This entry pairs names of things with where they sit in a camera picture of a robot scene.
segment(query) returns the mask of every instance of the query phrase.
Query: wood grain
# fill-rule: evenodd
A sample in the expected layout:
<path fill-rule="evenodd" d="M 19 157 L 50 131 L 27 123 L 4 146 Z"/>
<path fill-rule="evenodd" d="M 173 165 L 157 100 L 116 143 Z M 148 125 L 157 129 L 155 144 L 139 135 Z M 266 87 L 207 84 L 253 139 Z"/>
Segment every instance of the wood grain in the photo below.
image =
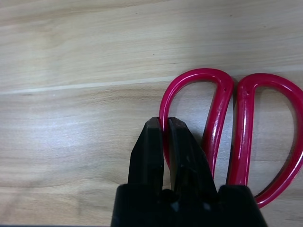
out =
<path fill-rule="evenodd" d="M 300 0 L 0 1 L 0 224 L 108 226 L 131 150 L 177 75 L 208 67 L 239 81 L 268 72 L 303 88 L 302 11 Z M 197 138 L 214 90 L 192 84 L 173 102 L 170 115 Z M 230 103 L 217 187 L 232 121 Z M 255 194 L 283 166 L 295 135 L 289 101 L 259 89 Z M 302 187 L 301 172 L 262 209 L 269 226 L 302 226 Z"/>

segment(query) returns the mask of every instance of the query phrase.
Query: wooden table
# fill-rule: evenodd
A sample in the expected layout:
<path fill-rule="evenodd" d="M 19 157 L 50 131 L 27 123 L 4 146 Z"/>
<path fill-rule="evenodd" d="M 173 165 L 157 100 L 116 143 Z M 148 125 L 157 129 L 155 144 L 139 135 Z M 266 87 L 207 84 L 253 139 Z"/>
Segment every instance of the wooden table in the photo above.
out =
<path fill-rule="evenodd" d="M 0 223 L 109 225 L 118 185 L 145 121 L 172 79 L 217 68 L 303 88 L 301 0 L 1 0 Z M 215 86 L 184 88 L 170 115 L 199 138 Z M 225 183 L 230 103 L 215 182 Z M 249 187 L 262 190 L 287 159 L 289 101 L 259 89 Z M 169 171 L 164 184 L 169 187 Z M 302 226 L 303 173 L 262 209 L 270 226 Z"/>

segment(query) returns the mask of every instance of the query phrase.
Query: scissors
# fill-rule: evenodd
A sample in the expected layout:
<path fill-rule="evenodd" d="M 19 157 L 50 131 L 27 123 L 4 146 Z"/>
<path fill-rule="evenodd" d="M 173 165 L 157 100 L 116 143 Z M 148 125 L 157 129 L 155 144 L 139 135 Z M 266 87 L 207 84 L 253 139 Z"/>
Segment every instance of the scissors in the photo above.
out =
<path fill-rule="evenodd" d="M 214 177 L 215 164 L 220 144 L 223 123 L 234 83 L 230 75 L 216 69 L 195 69 L 175 78 L 168 86 L 160 104 L 159 119 L 163 132 L 163 152 L 169 166 L 168 116 L 171 102 L 184 86 L 198 81 L 216 84 L 216 92 L 210 116 L 205 126 L 201 147 Z M 234 148 L 230 158 L 226 184 L 248 184 L 250 153 L 253 129 L 254 94 L 258 87 L 270 87 L 284 94 L 294 106 L 298 135 L 290 159 L 273 182 L 255 196 L 259 208 L 264 207 L 279 196 L 299 173 L 303 164 L 303 91 L 294 83 L 277 75 L 255 73 L 244 77 L 237 86 L 237 120 Z"/>

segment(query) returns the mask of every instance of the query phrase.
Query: red scissors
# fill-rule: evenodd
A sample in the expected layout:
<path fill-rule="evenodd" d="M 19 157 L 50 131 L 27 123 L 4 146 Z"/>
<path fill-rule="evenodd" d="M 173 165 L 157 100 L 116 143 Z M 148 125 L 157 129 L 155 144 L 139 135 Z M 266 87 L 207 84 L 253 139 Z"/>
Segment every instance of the red scissors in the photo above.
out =
<path fill-rule="evenodd" d="M 205 126 L 202 149 L 214 177 L 215 163 L 227 107 L 233 92 L 233 80 L 225 72 L 216 69 L 191 70 L 175 78 L 168 86 L 160 105 L 159 119 L 163 130 L 163 149 L 169 166 L 168 115 L 170 104 L 184 86 L 197 81 L 211 81 L 217 85 L 213 106 Z M 284 94 L 294 106 L 298 122 L 298 135 L 293 154 L 281 174 L 255 196 L 259 208 L 264 207 L 281 194 L 292 182 L 303 164 L 303 91 L 289 80 L 267 73 L 251 74 L 237 86 L 237 121 L 234 149 L 229 165 L 227 184 L 247 185 L 250 169 L 251 138 L 253 129 L 254 94 L 258 87 L 275 88 Z"/>

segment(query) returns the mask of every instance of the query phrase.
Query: black plastic object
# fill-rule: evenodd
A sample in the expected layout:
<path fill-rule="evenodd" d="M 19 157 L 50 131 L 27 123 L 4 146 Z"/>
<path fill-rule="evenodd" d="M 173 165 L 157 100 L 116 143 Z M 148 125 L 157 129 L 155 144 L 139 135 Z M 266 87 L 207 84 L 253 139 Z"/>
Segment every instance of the black plastic object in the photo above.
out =
<path fill-rule="evenodd" d="M 246 186 L 216 191 L 204 152 L 184 122 L 169 118 L 172 190 L 162 191 L 159 120 L 151 118 L 132 151 L 128 184 L 118 187 L 112 227 L 265 227 Z"/>

